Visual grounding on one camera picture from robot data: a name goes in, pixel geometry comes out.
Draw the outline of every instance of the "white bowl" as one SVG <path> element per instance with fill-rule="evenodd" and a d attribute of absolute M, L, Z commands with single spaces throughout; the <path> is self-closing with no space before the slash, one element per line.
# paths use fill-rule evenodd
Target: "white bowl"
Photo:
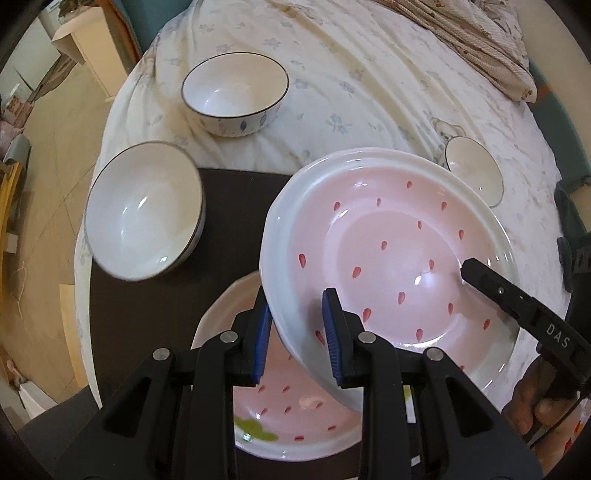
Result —
<path fill-rule="evenodd" d="M 489 151 L 476 140 L 454 137 L 445 147 L 447 167 L 493 208 L 503 198 L 503 177 Z"/>
<path fill-rule="evenodd" d="M 276 116 L 290 80 L 277 61 L 259 53 L 233 52 L 201 62 L 183 80 L 185 104 L 213 135 L 241 137 Z"/>
<path fill-rule="evenodd" d="M 123 150 L 103 168 L 90 191 L 84 225 L 100 267 L 137 281 L 187 258 L 204 220 L 193 160 L 176 145 L 151 141 Z"/>

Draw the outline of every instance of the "screw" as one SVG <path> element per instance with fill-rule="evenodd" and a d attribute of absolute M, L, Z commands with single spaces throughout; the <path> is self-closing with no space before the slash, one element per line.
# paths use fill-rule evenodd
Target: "screw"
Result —
<path fill-rule="evenodd" d="M 430 348 L 427 350 L 427 358 L 429 360 L 433 360 L 434 362 L 443 360 L 443 351 L 439 348 Z"/>
<path fill-rule="evenodd" d="M 361 343 L 374 343 L 375 335 L 371 332 L 361 332 L 357 338 Z"/>
<path fill-rule="evenodd" d="M 170 356 L 170 350 L 168 350 L 164 346 L 157 348 L 156 350 L 154 350 L 154 353 L 152 353 L 152 357 L 154 358 L 154 360 L 157 360 L 158 362 L 161 362 L 162 360 L 166 360 L 169 356 Z"/>
<path fill-rule="evenodd" d="M 220 340 L 224 343 L 234 343 L 238 340 L 238 334 L 232 330 L 228 330 L 220 335 Z"/>

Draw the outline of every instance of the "teddy bear print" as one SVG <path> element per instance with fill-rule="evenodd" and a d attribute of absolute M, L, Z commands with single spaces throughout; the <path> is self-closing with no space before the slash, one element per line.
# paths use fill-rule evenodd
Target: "teddy bear print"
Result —
<path fill-rule="evenodd" d="M 466 131 L 460 125 L 451 125 L 435 117 L 431 118 L 431 124 L 446 145 L 453 137 L 466 136 Z"/>
<path fill-rule="evenodd" d="M 454 137 L 465 137 L 466 131 L 460 125 L 451 125 L 435 117 L 431 118 L 431 125 L 443 141 L 443 144 L 439 145 L 433 161 L 440 167 L 445 167 L 447 164 L 444 154 L 445 146 Z"/>

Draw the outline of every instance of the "brown table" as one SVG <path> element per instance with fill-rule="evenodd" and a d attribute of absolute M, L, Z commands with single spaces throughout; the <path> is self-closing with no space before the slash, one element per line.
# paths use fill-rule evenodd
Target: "brown table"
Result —
<path fill-rule="evenodd" d="M 156 348 L 189 349 L 205 311 L 235 280 L 258 269 L 265 218 L 288 176 L 200 170 L 207 201 L 203 235 L 191 256 L 157 278 L 127 283 L 93 262 L 90 333 L 103 402 Z M 275 462 L 237 450 L 241 480 L 357 475 L 359 445 L 312 462 Z"/>

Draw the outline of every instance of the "white bedsheet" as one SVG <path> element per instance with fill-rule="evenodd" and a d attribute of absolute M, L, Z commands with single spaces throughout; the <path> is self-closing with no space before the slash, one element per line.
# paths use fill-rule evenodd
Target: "white bedsheet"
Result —
<path fill-rule="evenodd" d="M 180 96 L 193 66 L 227 51 L 269 55 L 291 78 L 277 119 L 238 139 L 204 132 Z M 564 315 L 568 295 L 561 286 L 553 201 L 559 174 L 530 110 L 430 32 L 370 0 L 194 1 L 163 28 L 117 95 L 94 178 L 117 153 L 146 140 L 176 143 L 199 167 L 278 173 L 354 147 L 396 148 L 432 160 L 452 125 L 499 164 L 505 196 L 493 211 L 513 244 L 522 288 Z M 90 343 L 91 263 L 81 231 L 76 310 L 86 371 L 100 405 Z M 510 398 L 534 348 L 535 340 L 522 330 L 511 361 L 486 390 L 497 408 Z"/>

